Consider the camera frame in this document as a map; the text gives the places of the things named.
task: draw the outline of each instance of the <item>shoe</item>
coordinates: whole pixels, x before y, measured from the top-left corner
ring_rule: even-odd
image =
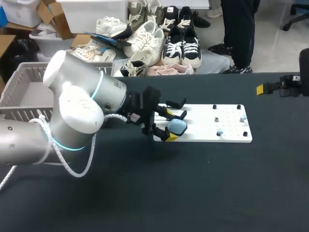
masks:
[[[154,21],[157,25],[161,25],[162,20],[162,4],[160,0],[151,0],[147,7],[146,21]]]
[[[141,25],[145,23],[147,1],[140,0],[139,2],[129,3],[129,20],[128,25],[131,26],[133,31],[136,31]]]
[[[243,69],[239,69],[236,67],[236,65],[230,66],[228,70],[224,71],[223,74],[251,74],[253,73],[252,68],[250,68],[250,66],[243,68]]]
[[[96,34],[120,40],[129,38],[132,35],[132,29],[129,25],[120,22],[119,19],[104,17],[97,20]]]
[[[184,34],[182,51],[182,65],[191,64],[194,69],[201,65],[202,55],[199,39],[193,27],[188,28]]]
[[[134,53],[141,51],[148,42],[148,33],[154,34],[155,30],[156,23],[154,21],[149,21],[141,25],[140,28],[138,28],[137,31],[127,40],[127,42],[132,45],[124,47],[126,56],[130,58]]]
[[[211,23],[204,19],[197,11],[192,14],[193,24],[197,28],[209,28]]]
[[[217,18],[223,15],[222,7],[218,7],[217,9],[213,9],[210,11],[207,11],[207,17],[208,18]]]
[[[153,59],[150,50],[136,52],[127,63],[115,72],[114,77],[138,76],[147,68]]]
[[[208,48],[208,50],[218,55],[232,56],[232,48],[226,47],[224,43],[211,46]]]
[[[188,27],[193,25],[191,21],[192,12],[190,7],[184,6],[179,13],[179,24],[178,27],[182,29],[187,29]]]
[[[153,60],[150,62],[149,66],[155,65],[161,58],[162,49],[164,46],[164,32],[162,29],[158,29],[155,31],[155,33],[152,35],[148,33],[148,41],[145,44],[145,47],[143,48],[146,50],[151,50],[153,53]]]
[[[180,64],[182,56],[182,33],[177,26],[173,26],[165,40],[162,53],[162,63]]]
[[[178,8],[176,6],[164,7],[162,14],[162,25],[164,32],[169,32],[173,26],[178,24]]]
[[[194,70],[191,65],[168,64],[162,66],[152,66],[146,69],[145,76],[167,76],[167,75],[193,75]]]
[[[78,57],[83,61],[103,61],[104,59],[100,56],[100,52],[92,49],[81,49],[79,47],[74,50],[66,50],[66,52]]]

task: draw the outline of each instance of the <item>white sneaker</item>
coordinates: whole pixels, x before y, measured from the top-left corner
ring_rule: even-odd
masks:
[[[152,60],[153,53],[151,50],[138,51],[113,76],[138,76],[148,67]]]
[[[100,53],[96,50],[86,50],[77,47],[74,50],[67,50],[66,52],[76,56],[83,61],[102,61],[102,56],[100,56]]]
[[[132,35],[132,29],[129,25],[120,22],[114,17],[104,17],[97,20],[96,34],[119,40],[126,39]]]
[[[164,46],[164,32],[162,29],[158,29],[155,31],[155,33],[152,35],[148,33],[148,41],[145,44],[143,50],[151,50],[154,57],[153,60],[150,62],[149,66],[155,65],[161,58],[162,49]]]
[[[148,33],[154,34],[155,30],[156,23],[154,21],[149,21],[141,25],[141,27],[127,40],[127,42],[132,45],[124,47],[126,56],[130,58],[134,53],[141,51],[148,42]]]
[[[73,50],[75,50],[76,48],[80,48],[80,49],[83,49],[83,50],[97,50],[99,52],[99,51],[101,51],[101,49],[103,47],[104,47],[103,44],[99,43],[98,41],[91,39],[89,41],[89,43],[77,45],[76,47],[73,48]]]
[[[208,18],[217,18],[223,15],[222,7],[207,11]]]

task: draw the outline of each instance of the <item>black table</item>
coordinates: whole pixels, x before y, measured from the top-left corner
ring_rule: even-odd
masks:
[[[159,143],[109,122],[89,174],[20,166],[0,193],[4,232],[308,232],[309,98],[256,96],[282,73],[127,78],[162,102],[243,104],[250,144]],[[82,169],[88,151],[73,166]],[[3,178],[7,169],[2,169]]]

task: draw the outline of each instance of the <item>shoe sole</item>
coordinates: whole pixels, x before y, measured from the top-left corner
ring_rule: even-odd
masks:
[[[168,65],[168,64],[181,64],[181,60],[180,60],[180,59],[179,59],[179,61],[175,61],[174,58],[169,58],[169,57],[163,58],[163,56],[162,56],[162,58],[161,58],[161,61],[162,61],[162,64],[163,64],[163,65]]]
[[[201,59],[199,60],[198,63],[196,63],[196,62],[195,63],[194,62],[192,62],[192,63],[186,62],[182,59],[182,65],[188,66],[189,64],[191,64],[192,68],[197,69],[202,64],[202,56],[201,56]]]

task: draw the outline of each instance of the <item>white plastic bin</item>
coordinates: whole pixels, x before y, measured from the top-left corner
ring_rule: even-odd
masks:
[[[42,22],[36,10],[39,3],[40,0],[2,0],[8,21],[30,28]]]
[[[61,3],[72,33],[96,33],[97,20],[115,17],[125,23],[127,0],[57,0]]]
[[[45,57],[52,57],[59,50],[68,50],[73,39],[62,40],[61,38],[45,38],[36,36],[39,31],[35,30],[29,34],[29,38],[34,39]]]

